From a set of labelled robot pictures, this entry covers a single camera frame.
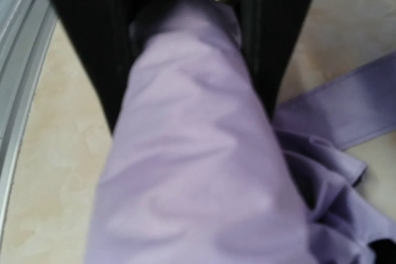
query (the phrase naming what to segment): purple cloth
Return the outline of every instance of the purple cloth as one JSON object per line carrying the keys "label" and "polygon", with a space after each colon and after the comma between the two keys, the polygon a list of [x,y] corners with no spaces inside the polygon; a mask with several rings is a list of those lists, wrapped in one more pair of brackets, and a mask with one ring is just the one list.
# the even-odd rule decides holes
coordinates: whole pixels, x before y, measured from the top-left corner
{"label": "purple cloth", "polygon": [[396,52],[281,104],[274,126],[346,150],[396,129]]}
{"label": "purple cloth", "polygon": [[131,34],[142,54],[86,263],[373,263],[368,244],[395,239],[352,188],[364,163],[287,124],[275,135],[229,7],[152,0]]}

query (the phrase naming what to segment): gray metal frame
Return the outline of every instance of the gray metal frame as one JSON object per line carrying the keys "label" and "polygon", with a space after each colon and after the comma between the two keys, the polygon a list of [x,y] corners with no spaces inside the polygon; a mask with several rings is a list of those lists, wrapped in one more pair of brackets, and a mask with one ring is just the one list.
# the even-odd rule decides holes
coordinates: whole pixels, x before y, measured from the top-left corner
{"label": "gray metal frame", "polygon": [[15,164],[56,23],[49,0],[0,0],[0,236]]}

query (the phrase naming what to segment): tiled floor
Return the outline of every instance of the tiled floor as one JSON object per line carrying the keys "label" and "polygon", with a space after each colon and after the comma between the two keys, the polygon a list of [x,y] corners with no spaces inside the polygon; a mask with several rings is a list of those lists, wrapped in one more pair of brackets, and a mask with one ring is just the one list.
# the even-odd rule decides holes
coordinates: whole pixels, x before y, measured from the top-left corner
{"label": "tiled floor", "polygon": [[[280,100],[396,49],[396,0],[314,0]],[[82,263],[95,183],[110,147],[98,100],[57,26],[20,151],[1,264]],[[362,193],[396,219],[396,133],[350,150]]]}

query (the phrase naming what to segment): lavender garment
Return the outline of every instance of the lavender garment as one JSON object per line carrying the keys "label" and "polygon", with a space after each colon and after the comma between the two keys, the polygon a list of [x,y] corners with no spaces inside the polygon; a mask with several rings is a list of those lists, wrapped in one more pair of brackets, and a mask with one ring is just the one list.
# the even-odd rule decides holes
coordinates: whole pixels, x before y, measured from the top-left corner
{"label": "lavender garment", "polygon": [[232,10],[156,0],[132,31],[144,50],[98,186],[86,263],[315,263]]}
{"label": "lavender garment", "polygon": [[[153,0],[131,33],[142,54],[98,186],[86,263],[368,264],[370,243],[396,240],[395,223],[353,189],[366,165],[339,150],[335,116],[330,130],[305,129],[286,103],[274,135],[230,8]],[[330,89],[315,91],[322,104],[340,102]],[[307,110],[297,116],[315,120]]]}
{"label": "lavender garment", "polygon": [[351,148],[396,129],[395,78],[396,52],[281,104],[273,124]]}

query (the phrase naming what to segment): purple sleeve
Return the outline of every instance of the purple sleeve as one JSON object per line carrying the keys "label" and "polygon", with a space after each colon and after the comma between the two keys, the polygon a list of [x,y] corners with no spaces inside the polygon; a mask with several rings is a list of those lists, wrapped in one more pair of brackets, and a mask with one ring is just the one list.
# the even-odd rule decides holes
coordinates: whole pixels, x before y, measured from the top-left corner
{"label": "purple sleeve", "polygon": [[143,52],[85,262],[314,263],[305,206],[251,87],[233,11],[154,0],[131,31]]}

